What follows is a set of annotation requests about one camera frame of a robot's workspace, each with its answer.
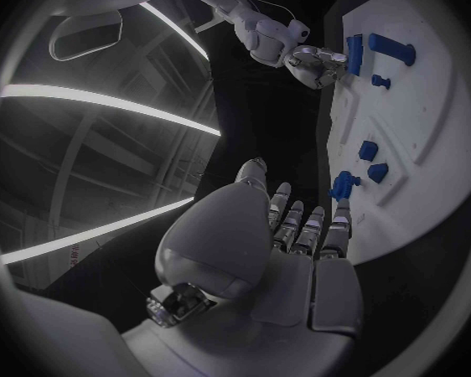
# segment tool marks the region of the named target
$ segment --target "blue object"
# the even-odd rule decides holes
[[[379,146],[377,144],[372,141],[363,141],[358,154],[360,155],[360,159],[371,162],[374,160],[377,151],[379,151]]]
[[[376,165],[371,165],[368,168],[368,177],[374,182],[380,183],[388,172],[389,167],[387,166],[387,163],[378,163]]]
[[[387,90],[391,88],[391,80],[388,78],[387,80],[382,78],[380,75],[373,74],[372,75],[372,85],[375,86],[384,86]]]
[[[416,61],[416,50],[411,44],[404,45],[393,39],[371,34],[368,39],[368,45],[373,51],[387,54],[401,60],[406,65],[413,65]]]
[[[360,76],[360,69],[363,64],[363,35],[349,36],[347,46],[349,47],[347,72]]]
[[[328,196],[336,199],[337,202],[340,199],[348,199],[353,189],[353,184],[359,186],[361,178],[356,178],[350,172],[344,170],[335,178],[334,187],[328,191]]]

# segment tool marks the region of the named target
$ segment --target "blue cylinder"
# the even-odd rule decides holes
[[[401,60],[406,65],[413,65],[416,61],[416,50],[411,44],[404,45],[384,36],[371,34],[368,39],[368,45],[371,50],[387,54]]]
[[[382,78],[380,75],[372,75],[372,85],[374,86],[384,86],[387,90],[391,88],[391,80]]]

